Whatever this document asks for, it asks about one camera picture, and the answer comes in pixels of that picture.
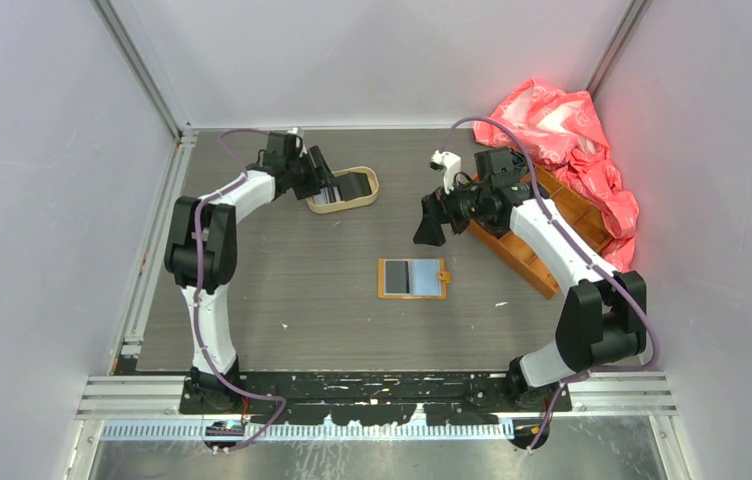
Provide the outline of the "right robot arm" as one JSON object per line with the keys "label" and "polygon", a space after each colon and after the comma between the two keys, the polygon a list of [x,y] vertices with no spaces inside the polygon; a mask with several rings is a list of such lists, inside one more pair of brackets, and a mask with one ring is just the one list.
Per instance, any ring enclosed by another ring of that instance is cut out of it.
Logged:
{"label": "right robot arm", "polygon": [[429,166],[442,184],[422,198],[413,241],[441,246],[445,226],[460,234],[477,223],[522,239],[552,274],[564,295],[554,337],[513,359],[506,373],[508,400],[529,411],[553,384],[645,351],[646,283],[636,272],[618,271],[579,237],[522,154],[503,147],[479,152],[474,161],[477,175],[470,177],[458,155],[432,155]]}

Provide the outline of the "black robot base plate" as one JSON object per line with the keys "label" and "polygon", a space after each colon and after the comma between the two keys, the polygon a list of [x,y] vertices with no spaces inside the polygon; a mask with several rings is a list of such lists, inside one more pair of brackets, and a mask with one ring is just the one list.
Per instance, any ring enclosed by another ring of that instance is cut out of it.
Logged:
{"label": "black robot base plate", "polygon": [[429,426],[483,425],[499,414],[538,414],[546,408],[568,411],[568,391],[554,385],[525,391],[510,373],[490,371],[307,372],[251,371],[238,386],[250,397],[209,395],[191,399],[185,381],[182,414],[245,414],[261,423],[317,425],[327,419],[346,426],[402,425],[422,410]]}

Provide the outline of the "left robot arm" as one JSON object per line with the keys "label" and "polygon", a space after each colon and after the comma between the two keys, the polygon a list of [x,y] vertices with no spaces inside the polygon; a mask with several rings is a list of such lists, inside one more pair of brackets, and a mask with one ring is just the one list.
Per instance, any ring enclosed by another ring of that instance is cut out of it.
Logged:
{"label": "left robot arm", "polygon": [[303,199],[328,186],[330,173],[300,129],[267,131],[254,163],[221,187],[173,206],[165,269],[180,288],[193,335],[192,367],[185,381],[191,399],[204,396],[221,413],[244,397],[228,311],[228,289],[238,262],[237,228],[257,209],[288,191]]}

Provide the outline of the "orange card holder wallet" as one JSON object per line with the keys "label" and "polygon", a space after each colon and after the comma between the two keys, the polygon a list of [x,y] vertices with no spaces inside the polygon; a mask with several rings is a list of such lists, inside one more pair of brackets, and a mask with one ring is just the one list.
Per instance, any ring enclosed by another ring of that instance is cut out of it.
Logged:
{"label": "orange card holder wallet", "polygon": [[[383,267],[386,260],[406,260],[409,263],[410,293],[408,295],[385,295],[383,291]],[[396,300],[444,300],[452,280],[443,258],[380,258],[377,263],[377,296],[380,299]]]}

